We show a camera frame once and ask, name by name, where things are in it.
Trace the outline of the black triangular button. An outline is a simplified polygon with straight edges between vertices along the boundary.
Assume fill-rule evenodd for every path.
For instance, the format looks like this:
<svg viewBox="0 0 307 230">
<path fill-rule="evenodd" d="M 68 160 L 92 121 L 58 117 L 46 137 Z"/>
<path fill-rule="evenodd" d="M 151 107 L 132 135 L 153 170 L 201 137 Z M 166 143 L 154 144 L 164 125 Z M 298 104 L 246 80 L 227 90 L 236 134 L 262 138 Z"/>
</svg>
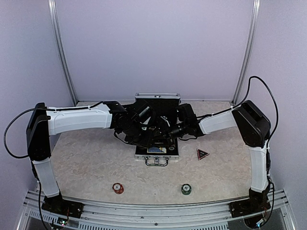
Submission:
<svg viewBox="0 0 307 230">
<path fill-rule="evenodd" d="M 197 157 L 198 157 L 198 160 L 202 160 L 203 158 L 209 156 L 210 154 L 201 150 L 201 149 L 197 149 Z"/>
</svg>

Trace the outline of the blue playing card deck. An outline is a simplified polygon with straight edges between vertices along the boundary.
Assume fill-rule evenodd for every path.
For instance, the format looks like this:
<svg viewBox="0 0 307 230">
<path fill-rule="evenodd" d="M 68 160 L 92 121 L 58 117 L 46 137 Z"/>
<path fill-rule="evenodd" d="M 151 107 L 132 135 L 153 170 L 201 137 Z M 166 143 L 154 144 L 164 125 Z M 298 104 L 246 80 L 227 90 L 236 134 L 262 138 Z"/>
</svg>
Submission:
<svg viewBox="0 0 307 230">
<path fill-rule="evenodd" d="M 166 148 L 164 147 L 151 147 L 147 149 L 147 153 L 161 153 L 166 154 Z"/>
</svg>

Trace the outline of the aluminium poker case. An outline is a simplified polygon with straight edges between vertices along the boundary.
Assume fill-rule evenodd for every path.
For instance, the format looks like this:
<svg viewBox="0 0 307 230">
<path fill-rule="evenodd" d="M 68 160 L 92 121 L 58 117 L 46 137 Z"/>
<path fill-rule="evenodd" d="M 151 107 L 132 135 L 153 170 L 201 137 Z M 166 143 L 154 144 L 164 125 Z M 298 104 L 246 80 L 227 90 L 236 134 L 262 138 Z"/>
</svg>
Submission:
<svg viewBox="0 0 307 230">
<path fill-rule="evenodd" d="M 147 166 L 160 166 L 165 167 L 168 165 L 169 160 L 178 160 L 178 145 L 177 139 L 175 139 L 176 148 L 173 151 L 168 150 L 168 144 L 166 140 L 166 134 L 170 126 L 167 121 L 165 121 L 161 115 L 165 113 L 169 108 L 173 108 L 180 104 L 180 94 L 179 93 L 136 93 L 135 101 L 140 99 L 146 100 L 149 105 L 156 112 L 155 121 L 150 129 L 156 128 L 156 134 L 161 135 L 159 139 L 156 139 L 152 147 L 164 147 L 166 148 L 166 154 L 161 153 L 147 153 L 148 148 L 136 147 L 135 159 L 145 160 Z"/>
</svg>

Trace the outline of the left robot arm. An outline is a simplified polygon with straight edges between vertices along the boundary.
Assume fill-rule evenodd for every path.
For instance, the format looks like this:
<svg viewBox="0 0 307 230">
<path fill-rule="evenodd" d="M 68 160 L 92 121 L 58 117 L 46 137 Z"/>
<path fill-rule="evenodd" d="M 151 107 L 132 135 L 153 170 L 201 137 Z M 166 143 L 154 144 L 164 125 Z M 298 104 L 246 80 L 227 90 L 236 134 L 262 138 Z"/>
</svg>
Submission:
<svg viewBox="0 0 307 230">
<path fill-rule="evenodd" d="M 145 134 L 142 127 L 149 125 L 156 117 L 154 109 L 144 100 L 128 105 L 107 101 L 62 108 L 38 103 L 35 108 L 17 115 L 8 126 L 26 112 L 32 113 L 26 130 L 27 157 L 41 189 L 49 198 L 48 205 L 57 213 L 67 209 L 67 202 L 59 196 L 60 189 L 51 162 L 50 136 L 82 129 L 109 128 L 116 133 L 123 132 L 128 144 L 147 148 L 150 142 L 143 140 Z"/>
</svg>

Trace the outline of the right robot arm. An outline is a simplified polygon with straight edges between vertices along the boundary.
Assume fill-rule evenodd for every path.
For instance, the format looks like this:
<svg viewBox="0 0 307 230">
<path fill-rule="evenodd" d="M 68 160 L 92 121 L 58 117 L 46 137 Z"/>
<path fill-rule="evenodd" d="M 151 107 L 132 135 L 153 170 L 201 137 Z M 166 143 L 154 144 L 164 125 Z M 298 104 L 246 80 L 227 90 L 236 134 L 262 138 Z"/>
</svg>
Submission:
<svg viewBox="0 0 307 230">
<path fill-rule="evenodd" d="M 184 112 L 187 115 L 182 122 L 168 130 L 173 138 L 184 135 L 198 138 L 216 131 L 238 128 L 251 159 L 250 198 L 245 202 L 245 208 L 248 212 L 257 212 L 264 205 L 263 197 L 273 186 L 269 144 L 277 125 L 272 127 L 268 117 L 246 97 L 239 104 L 213 114 L 197 117 L 189 104 Z"/>
</svg>

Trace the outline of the right poker chip row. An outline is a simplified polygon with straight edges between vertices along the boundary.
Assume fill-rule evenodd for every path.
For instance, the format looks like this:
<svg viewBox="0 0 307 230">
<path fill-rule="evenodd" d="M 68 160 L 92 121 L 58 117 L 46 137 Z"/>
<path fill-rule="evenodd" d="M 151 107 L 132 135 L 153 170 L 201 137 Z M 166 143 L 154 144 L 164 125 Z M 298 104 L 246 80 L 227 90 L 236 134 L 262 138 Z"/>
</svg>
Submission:
<svg viewBox="0 0 307 230">
<path fill-rule="evenodd" d="M 173 151 L 175 148 L 176 148 L 176 143 L 175 143 L 175 142 L 171 143 L 171 144 L 168 146 L 168 150 L 169 150 L 169 151 Z"/>
</svg>

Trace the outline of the green poker chip stack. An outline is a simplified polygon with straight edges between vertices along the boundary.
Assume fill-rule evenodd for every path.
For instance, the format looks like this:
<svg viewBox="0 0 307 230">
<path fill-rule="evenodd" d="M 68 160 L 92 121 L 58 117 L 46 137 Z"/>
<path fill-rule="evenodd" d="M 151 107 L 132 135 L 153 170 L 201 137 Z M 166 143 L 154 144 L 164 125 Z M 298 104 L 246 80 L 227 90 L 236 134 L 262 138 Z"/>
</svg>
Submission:
<svg viewBox="0 0 307 230">
<path fill-rule="evenodd" d="M 191 191 L 192 191 L 191 185 L 183 184 L 181 186 L 181 192 L 182 192 L 183 195 L 187 196 L 187 195 L 189 195 L 191 193 Z"/>
</svg>

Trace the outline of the red poker chip stack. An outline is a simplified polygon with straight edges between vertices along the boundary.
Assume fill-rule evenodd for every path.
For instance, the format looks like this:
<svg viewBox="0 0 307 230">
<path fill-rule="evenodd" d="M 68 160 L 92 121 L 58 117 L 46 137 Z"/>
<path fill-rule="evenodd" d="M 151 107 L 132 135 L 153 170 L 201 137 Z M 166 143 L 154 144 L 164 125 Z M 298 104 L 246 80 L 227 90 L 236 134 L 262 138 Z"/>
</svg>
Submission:
<svg viewBox="0 0 307 230">
<path fill-rule="evenodd" d="M 123 185 L 121 183 L 114 183 L 112 185 L 112 189 L 118 195 L 120 195 L 120 194 L 122 194 L 124 192 L 124 187 L 123 187 Z"/>
</svg>

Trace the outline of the right aluminium frame post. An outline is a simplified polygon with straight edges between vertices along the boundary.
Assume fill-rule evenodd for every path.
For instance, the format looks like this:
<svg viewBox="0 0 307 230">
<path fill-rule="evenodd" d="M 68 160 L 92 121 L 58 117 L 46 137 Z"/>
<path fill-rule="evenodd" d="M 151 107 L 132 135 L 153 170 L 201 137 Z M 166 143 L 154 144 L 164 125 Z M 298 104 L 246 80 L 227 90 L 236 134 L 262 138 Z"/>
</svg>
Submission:
<svg viewBox="0 0 307 230">
<path fill-rule="evenodd" d="M 259 18 L 259 12 L 260 12 L 260 0 L 254 0 L 253 1 L 253 7 L 252 7 L 252 14 L 251 14 L 251 20 L 250 20 L 250 26 L 248 31 L 248 38 L 247 38 L 247 44 L 245 48 L 245 53 L 243 56 L 243 62 L 240 69 L 239 79 L 236 85 L 235 93 L 232 98 L 232 104 L 238 104 L 239 96 L 243 88 L 243 84 L 245 81 L 245 77 L 247 75 L 247 69 L 249 64 L 249 59 L 252 53 L 252 47 L 254 43 L 254 37 L 256 34 L 257 29 L 257 23 Z"/>
</svg>

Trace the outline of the aluminium frame post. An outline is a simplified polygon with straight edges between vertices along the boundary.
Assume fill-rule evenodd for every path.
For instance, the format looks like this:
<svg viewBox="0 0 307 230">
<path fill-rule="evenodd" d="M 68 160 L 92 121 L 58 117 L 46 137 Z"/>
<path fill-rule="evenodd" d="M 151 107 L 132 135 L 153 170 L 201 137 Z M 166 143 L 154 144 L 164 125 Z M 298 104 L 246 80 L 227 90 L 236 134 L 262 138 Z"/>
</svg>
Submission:
<svg viewBox="0 0 307 230">
<path fill-rule="evenodd" d="M 61 39 L 61 32 L 60 32 L 60 26 L 59 26 L 59 19 L 57 15 L 57 7 L 56 7 L 56 1 L 55 0 L 48 0 L 48 7 L 49 7 L 49 13 L 52 23 L 52 28 L 55 36 L 56 46 L 59 53 L 59 59 L 60 64 L 64 73 L 65 82 L 67 84 L 67 88 L 72 100 L 72 103 L 76 105 L 78 103 L 77 94 L 75 92 L 75 88 L 72 82 L 72 78 L 70 75 L 63 42 Z"/>
<path fill-rule="evenodd" d="M 238 104 L 239 96 L 243 88 L 243 84 L 245 81 L 245 77 L 247 75 L 247 69 L 249 64 L 249 59 L 252 53 L 252 47 L 254 43 L 254 37 L 256 34 L 257 29 L 257 23 L 259 18 L 259 12 L 260 12 L 260 0 L 254 0 L 253 1 L 253 7 L 252 7 L 252 14 L 251 14 L 251 20 L 250 20 L 250 26 L 248 31 L 248 38 L 247 38 L 247 44 L 245 48 L 245 53 L 243 56 L 243 62 L 240 69 L 239 79 L 236 85 L 235 93 L 232 98 L 232 104 Z"/>
</svg>

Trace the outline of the front aluminium rail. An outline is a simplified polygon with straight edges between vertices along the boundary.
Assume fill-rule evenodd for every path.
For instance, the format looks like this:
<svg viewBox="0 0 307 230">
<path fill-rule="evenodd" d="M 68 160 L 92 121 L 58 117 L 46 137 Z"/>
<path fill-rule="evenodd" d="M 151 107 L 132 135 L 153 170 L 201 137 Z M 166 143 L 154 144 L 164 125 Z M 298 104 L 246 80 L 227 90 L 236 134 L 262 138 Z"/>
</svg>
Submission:
<svg viewBox="0 0 307 230">
<path fill-rule="evenodd" d="M 63 230 L 246 230 L 246 223 L 258 218 L 260 213 L 232 217 L 230 203 L 233 199 L 216 202 L 139 205 L 100 202 L 66 197 L 83 204 L 79 218 L 70 217 L 66 225 L 57 223 L 63 216 L 39 211 L 38 191 L 26 194 L 17 230 L 35 230 L 54 225 Z"/>
</svg>

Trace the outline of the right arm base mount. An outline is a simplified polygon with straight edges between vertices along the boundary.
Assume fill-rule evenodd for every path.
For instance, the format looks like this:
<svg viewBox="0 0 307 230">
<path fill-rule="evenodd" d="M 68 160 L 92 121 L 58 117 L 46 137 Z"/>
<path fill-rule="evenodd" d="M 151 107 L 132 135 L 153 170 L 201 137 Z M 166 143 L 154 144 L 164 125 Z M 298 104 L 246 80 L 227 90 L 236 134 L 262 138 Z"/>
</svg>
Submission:
<svg viewBox="0 0 307 230">
<path fill-rule="evenodd" d="M 250 215 L 270 209 L 271 205 L 268 199 L 268 192 L 268 189 L 262 192 L 256 192 L 250 188 L 247 199 L 234 201 L 229 204 L 232 218 Z"/>
</svg>

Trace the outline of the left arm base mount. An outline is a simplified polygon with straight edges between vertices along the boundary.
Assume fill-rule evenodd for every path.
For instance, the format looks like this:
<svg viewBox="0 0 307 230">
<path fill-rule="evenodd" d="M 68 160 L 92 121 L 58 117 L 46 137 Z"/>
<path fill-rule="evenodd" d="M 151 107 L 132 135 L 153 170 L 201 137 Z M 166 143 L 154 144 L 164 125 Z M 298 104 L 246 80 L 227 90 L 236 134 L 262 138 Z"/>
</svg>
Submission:
<svg viewBox="0 0 307 230">
<path fill-rule="evenodd" d="M 61 194 L 54 197 L 44 197 L 42 209 L 62 216 L 81 218 L 83 203 L 66 200 Z"/>
</svg>

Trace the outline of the left aluminium frame post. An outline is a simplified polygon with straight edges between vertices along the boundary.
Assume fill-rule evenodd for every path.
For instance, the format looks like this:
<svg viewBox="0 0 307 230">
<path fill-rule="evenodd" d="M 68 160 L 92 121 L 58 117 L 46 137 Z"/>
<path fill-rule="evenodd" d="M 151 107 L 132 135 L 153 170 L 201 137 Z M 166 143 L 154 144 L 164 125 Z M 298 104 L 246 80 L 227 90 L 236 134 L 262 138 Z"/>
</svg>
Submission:
<svg viewBox="0 0 307 230">
<path fill-rule="evenodd" d="M 61 32 L 60 32 L 60 26 L 59 26 L 59 19 L 57 15 L 57 7 L 56 7 L 56 1 L 55 0 L 48 0 L 48 7 L 49 7 L 49 13 L 52 23 L 52 28 L 55 36 L 56 46 L 59 53 L 59 59 L 60 64 L 64 73 L 65 82 L 67 84 L 67 88 L 72 100 L 72 103 L 76 105 L 78 103 L 77 94 L 75 92 L 75 88 L 72 82 L 72 78 L 70 75 L 63 42 L 61 39 Z"/>
</svg>

